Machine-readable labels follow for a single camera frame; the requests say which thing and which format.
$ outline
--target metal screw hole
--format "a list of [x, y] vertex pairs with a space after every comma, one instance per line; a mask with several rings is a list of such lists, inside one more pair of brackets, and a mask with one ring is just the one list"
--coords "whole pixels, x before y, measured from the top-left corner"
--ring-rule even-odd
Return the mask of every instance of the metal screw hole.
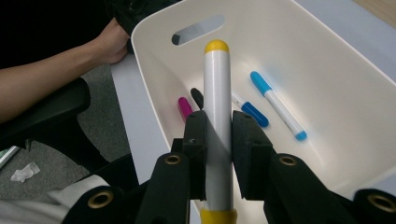
[[169, 165], [174, 165], [174, 164], [178, 164], [181, 162], [181, 158], [179, 156], [168, 156], [165, 158], [165, 162]]
[[292, 157], [284, 156], [284, 157], [279, 158], [279, 161], [282, 162], [283, 164], [289, 165], [289, 166], [297, 165], [297, 161]]
[[396, 203], [390, 199], [379, 194], [370, 194], [367, 198], [375, 207], [389, 213], [396, 213]]
[[114, 194], [110, 190], [103, 190], [95, 195], [92, 195], [88, 200], [88, 206], [93, 209], [105, 207], [114, 199]]

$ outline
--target gray carpet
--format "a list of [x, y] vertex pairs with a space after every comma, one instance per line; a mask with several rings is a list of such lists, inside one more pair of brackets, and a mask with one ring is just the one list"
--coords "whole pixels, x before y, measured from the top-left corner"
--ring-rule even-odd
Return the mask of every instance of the gray carpet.
[[[91, 106], [78, 116], [85, 134], [108, 161], [130, 152], [110, 66], [97, 67], [83, 76], [90, 86]], [[40, 172], [24, 183], [11, 181], [16, 170], [34, 161]], [[64, 188], [88, 174], [57, 150], [33, 142], [21, 149], [0, 170], [0, 199], [31, 199], [50, 189]]]

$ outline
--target pink marker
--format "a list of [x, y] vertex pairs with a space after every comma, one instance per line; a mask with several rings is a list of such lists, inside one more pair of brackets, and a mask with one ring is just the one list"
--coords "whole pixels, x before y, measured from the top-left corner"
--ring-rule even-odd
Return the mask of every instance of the pink marker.
[[189, 104], [189, 101], [185, 97], [180, 97], [178, 98], [177, 105], [181, 117], [183, 118], [184, 122], [186, 122], [187, 117], [189, 116], [190, 113], [192, 113], [192, 109]]

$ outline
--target wooden surface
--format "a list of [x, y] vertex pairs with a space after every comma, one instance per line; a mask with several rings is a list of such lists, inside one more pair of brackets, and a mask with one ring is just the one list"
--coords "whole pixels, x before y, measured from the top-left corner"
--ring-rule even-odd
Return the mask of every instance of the wooden surface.
[[396, 28], [396, 0], [355, 0], [355, 2]]

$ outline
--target white marker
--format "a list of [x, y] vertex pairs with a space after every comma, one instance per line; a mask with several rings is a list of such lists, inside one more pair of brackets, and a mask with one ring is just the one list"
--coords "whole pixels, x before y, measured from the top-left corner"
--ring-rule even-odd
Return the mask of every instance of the white marker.
[[231, 152], [231, 68], [226, 43], [213, 40], [205, 48], [204, 109], [206, 120], [206, 211], [233, 210]]
[[268, 100], [276, 113], [282, 118], [286, 126], [288, 126], [288, 128], [294, 134], [294, 137], [298, 141], [305, 140], [307, 135], [303, 127], [301, 127], [289, 110], [282, 104], [282, 102], [280, 102], [280, 100], [274, 94], [272, 88], [262, 78], [262, 76], [258, 72], [252, 72], [250, 73], [250, 78], [257, 89], [259, 89], [259, 91], [265, 97], [265, 99]]

